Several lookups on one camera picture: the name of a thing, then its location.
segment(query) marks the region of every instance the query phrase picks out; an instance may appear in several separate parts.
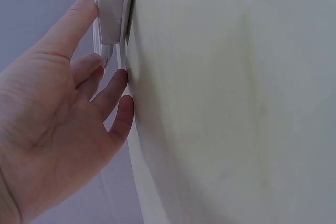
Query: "pinky finger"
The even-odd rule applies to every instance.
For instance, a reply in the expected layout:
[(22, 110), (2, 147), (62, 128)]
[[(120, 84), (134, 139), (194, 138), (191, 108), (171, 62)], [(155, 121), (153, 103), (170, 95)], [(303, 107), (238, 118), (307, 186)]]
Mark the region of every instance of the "pinky finger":
[(118, 151), (126, 141), (132, 127), (133, 117), (133, 98), (126, 95), (122, 97), (119, 101), (117, 116), (109, 132), (116, 151)]

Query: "wrist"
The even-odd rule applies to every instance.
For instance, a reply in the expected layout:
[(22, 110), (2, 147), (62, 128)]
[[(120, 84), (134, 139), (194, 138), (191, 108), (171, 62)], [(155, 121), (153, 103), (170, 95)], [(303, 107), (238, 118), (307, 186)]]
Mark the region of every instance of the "wrist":
[(0, 173), (0, 223), (20, 224), (20, 212)]

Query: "fingernail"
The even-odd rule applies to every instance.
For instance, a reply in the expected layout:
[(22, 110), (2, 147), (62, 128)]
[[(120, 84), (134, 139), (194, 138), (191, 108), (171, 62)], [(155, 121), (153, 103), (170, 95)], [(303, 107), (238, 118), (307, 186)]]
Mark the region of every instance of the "fingernail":
[(95, 74), (97, 74), (97, 75), (99, 75), (99, 76), (103, 76), (104, 75), (104, 73), (105, 73), (105, 69), (104, 69), (104, 67), (102, 66), (102, 65), (100, 65), (99, 67), (97, 67), (96, 69), (95, 69)]

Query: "skin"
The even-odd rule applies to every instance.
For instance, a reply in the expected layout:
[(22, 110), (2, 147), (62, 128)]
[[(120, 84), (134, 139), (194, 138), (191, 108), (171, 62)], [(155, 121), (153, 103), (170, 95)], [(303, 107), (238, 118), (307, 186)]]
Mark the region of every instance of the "skin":
[[(84, 186), (125, 142), (134, 105), (118, 70), (93, 100), (100, 56), (70, 62), (97, 16), (77, 0), (34, 46), (0, 74), (0, 223), (27, 223)], [(104, 121), (119, 102), (110, 130)]]

